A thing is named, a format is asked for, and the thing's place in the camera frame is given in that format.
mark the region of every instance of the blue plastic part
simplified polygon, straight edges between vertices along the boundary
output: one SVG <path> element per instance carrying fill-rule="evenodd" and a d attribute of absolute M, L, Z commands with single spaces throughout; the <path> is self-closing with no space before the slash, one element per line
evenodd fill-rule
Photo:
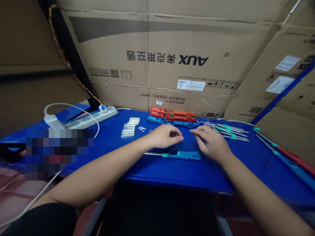
<path fill-rule="evenodd" d="M 173 151 L 170 151 L 169 153 L 163 153 L 163 157 L 167 158 L 176 158 L 176 159 L 184 159 L 184 160 L 193 160 L 193 161 L 200 161 L 201 156 L 198 151 L 182 151 L 177 150 L 176 154 L 171 154 Z"/>
<path fill-rule="evenodd" d="M 275 151 L 275 150 L 273 150 L 272 153 L 275 154 L 276 156 L 279 156 L 279 155 L 280 155 L 280 153 L 278 153 L 278 152 Z"/>
<path fill-rule="evenodd" d="M 154 122 L 154 123 L 158 123 L 158 124 L 166 124 L 166 125 L 170 125 L 171 123 L 168 122 L 165 118 L 157 118 L 157 117 L 153 117 L 153 116 L 148 116 L 147 117 L 148 121 Z"/>
<path fill-rule="evenodd" d="M 315 193 L 315 180 L 313 178 L 311 178 L 295 162 L 285 158 L 281 154 L 276 155 L 276 156 Z"/>
<path fill-rule="evenodd" d="M 184 121 L 173 121 L 174 126 L 182 126 L 187 128 L 194 128 L 197 127 L 198 123 L 191 123 L 191 122 L 184 122 Z"/>

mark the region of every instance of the red plastic handle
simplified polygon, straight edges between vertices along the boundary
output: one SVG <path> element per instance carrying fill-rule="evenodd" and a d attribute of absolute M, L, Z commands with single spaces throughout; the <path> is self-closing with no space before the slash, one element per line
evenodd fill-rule
<path fill-rule="evenodd" d="M 165 118 L 168 121 L 173 121 L 173 118 L 169 114 L 164 112 L 150 111 L 150 116 Z"/>
<path fill-rule="evenodd" d="M 196 122 L 197 121 L 197 119 L 194 117 L 185 117 L 185 116 L 173 116 L 173 120 L 185 121 L 185 122 Z"/>
<path fill-rule="evenodd" d="M 196 116 L 196 114 L 192 112 L 174 111 L 173 113 L 174 115 L 177 115 L 177 116 L 186 116 L 186 117 Z"/>
<path fill-rule="evenodd" d="M 309 174 L 315 177 L 315 169 L 311 167 L 309 164 L 307 164 L 305 161 L 303 161 L 301 158 L 299 158 L 297 155 L 285 150 L 282 147 L 276 147 L 276 149 L 283 155 L 285 155 L 287 158 L 289 158 L 290 160 L 298 164 L 300 167 L 302 167 Z"/>
<path fill-rule="evenodd" d="M 173 112 L 171 112 L 169 109 L 166 109 L 166 108 L 151 107 L 150 112 L 151 112 L 151 111 L 166 113 L 166 114 L 169 114 L 169 115 L 173 114 Z"/>

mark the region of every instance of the blue table surface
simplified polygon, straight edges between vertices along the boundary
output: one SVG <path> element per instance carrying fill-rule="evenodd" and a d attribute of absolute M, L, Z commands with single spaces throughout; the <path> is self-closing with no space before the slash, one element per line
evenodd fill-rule
<path fill-rule="evenodd" d="M 70 118 L 67 109 L 59 113 L 57 117 L 66 121 Z M 63 173 L 70 174 L 90 161 L 115 150 L 127 143 L 134 141 L 155 129 L 159 124 L 147 121 L 147 112 L 134 110 L 119 110 L 119 114 L 100 122 L 100 132 L 94 141 L 94 147 L 89 148 L 89 154 L 78 156 L 77 162 L 65 168 Z M 121 138 L 121 130 L 130 117 L 141 119 L 135 137 Z M 227 139 L 232 152 L 272 191 L 280 198 L 291 205 L 315 207 L 315 194 L 291 172 L 272 152 L 255 136 L 253 127 L 247 124 L 228 122 L 222 120 L 210 120 L 220 124 L 228 124 L 233 127 L 243 128 L 249 131 L 250 142 Z M 48 128 L 44 121 L 41 121 L 30 128 Z M 97 125 L 90 127 L 97 131 Z M 199 147 L 193 134 L 188 128 L 179 127 L 184 140 L 167 149 L 153 149 L 150 152 L 169 152 L 178 148 L 183 151 L 199 151 Z M 23 142 L 25 141 L 25 130 L 15 133 L 3 140 Z M 272 160 L 270 168 L 267 163 Z M 150 185 L 178 185 L 188 188 L 206 188 L 215 193 L 234 194 L 235 190 L 228 180 L 223 169 L 216 162 L 202 155 L 201 161 L 179 160 L 163 158 L 158 156 L 143 156 L 123 176 L 124 179 L 142 182 Z"/>

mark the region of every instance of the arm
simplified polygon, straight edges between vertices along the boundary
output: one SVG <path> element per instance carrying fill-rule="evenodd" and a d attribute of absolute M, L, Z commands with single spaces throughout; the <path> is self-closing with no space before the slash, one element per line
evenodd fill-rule
<path fill-rule="evenodd" d="M 172 125 L 161 125 L 151 133 L 118 148 L 73 172 L 40 198 L 32 208 L 60 202 L 82 209 L 102 197 L 142 155 L 152 148 L 166 148 L 183 140 Z"/>
<path fill-rule="evenodd" d="M 288 205 L 233 155 L 221 134 L 207 126 L 192 129 L 191 132 L 201 151 L 225 170 L 242 201 L 266 235 L 315 235 Z"/>

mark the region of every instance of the barcode label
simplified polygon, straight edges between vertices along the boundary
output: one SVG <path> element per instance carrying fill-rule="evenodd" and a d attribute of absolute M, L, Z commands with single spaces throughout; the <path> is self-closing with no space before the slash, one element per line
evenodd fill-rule
<path fill-rule="evenodd" d="M 202 91 L 206 82 L 193 80 L 178 80 L 177 89 Z"/>
<path fill-rule="evenodd" d="M 266 92 L 277 93 L 280 94 L 285 90 L 292 82 L 293 78 L 279 76 L 267 89 Z"/>
<path fill-rule="evenodd" d="M 289 71 L 299 60 L 301 60 L 301 58 L 288 55 L 276 66 L 276 69 Z"/>

